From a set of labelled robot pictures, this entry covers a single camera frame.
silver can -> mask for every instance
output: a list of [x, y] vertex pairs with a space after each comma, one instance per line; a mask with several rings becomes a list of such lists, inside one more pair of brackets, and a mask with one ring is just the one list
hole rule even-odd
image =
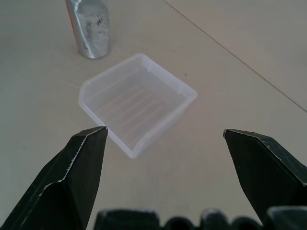
[[106, 0], [66, 0], [79, 53], [86, 58], [108, 54], [110, 19]]

transparent plastic box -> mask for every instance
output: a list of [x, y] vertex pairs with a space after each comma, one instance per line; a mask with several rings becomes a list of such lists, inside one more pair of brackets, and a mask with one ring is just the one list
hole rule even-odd
[[197, 93], [144, 54], [86, 81], [79, 105], [131, 158], [169, 129]]

clear plastic container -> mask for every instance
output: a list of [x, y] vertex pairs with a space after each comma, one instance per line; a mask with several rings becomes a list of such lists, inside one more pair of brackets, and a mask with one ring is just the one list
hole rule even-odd
[[197, 93], [144, 54], [86, 81], [79, 105], [131, 158], [169, 129]]

floor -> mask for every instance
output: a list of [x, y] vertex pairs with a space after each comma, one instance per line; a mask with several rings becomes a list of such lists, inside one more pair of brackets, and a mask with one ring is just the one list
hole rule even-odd
[[306, 2], [165, 1], [307, 111]]
[[165, 1], [109, 1], [112, 47], [99, 60], [77, 53], [64, 1], [0, 4], [0, 224], [69, 138], [96, 125], [78, 106], [82, 83], [139, 52], [195, 89], [198, 98], [137, 159], [107, 140], [87, 229], [99, 210], [115, 207], [153, 208], [161, 223], [183, 215], [198, 224], [208, 207], [229, 219], [257, 219], [239, 185], [225, 128], [271, 136], [307, 164], [304, 105]]

white floor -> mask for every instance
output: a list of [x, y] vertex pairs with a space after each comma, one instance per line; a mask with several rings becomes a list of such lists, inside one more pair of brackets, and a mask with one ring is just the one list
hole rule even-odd
[[307, 111], [303, 0], [165, 0]]
[[109, 1], [112, 48], [100, 60], [77, 53], [63, 0], [0, 4], [0, 223], [69, 138], [95, 126], [77, 104], [82, 83], [138, 52], [198, 98], [135, 160], [107, 141], [89, 230], [98, 210], [114, 207], [154, 208], [162, 223], [184, 215], [198, 224], [208, 207], [257, 218], [225, 128], [272, 136], [307, 164], [307, 113], [163, 0]]

